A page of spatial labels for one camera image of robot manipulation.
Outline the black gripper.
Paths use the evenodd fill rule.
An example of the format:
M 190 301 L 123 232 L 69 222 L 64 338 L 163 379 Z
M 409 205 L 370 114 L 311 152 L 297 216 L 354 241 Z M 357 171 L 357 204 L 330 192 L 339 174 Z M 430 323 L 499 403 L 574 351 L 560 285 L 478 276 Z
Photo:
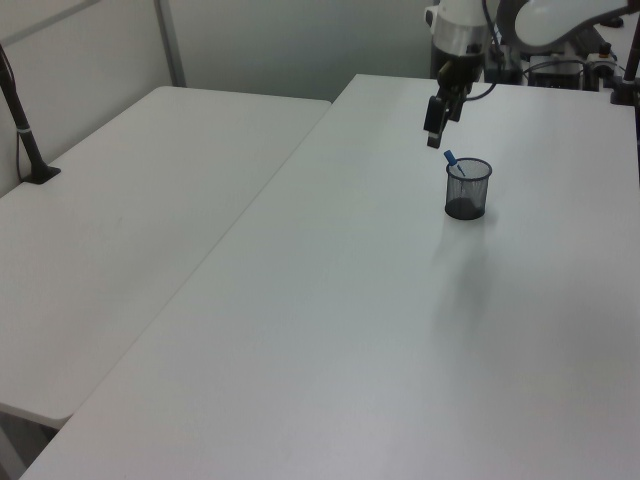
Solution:
M 447 120 L 458 122 L 464 103 L 473 83 L 479 79 L 484 64 L 484 55 L 457 56 L 435 50 L 435 79 L 438 83 L 436 96 L 429 99 L 424 127 L 427 145 L 438 149 L 441 145 L 443 125 Z

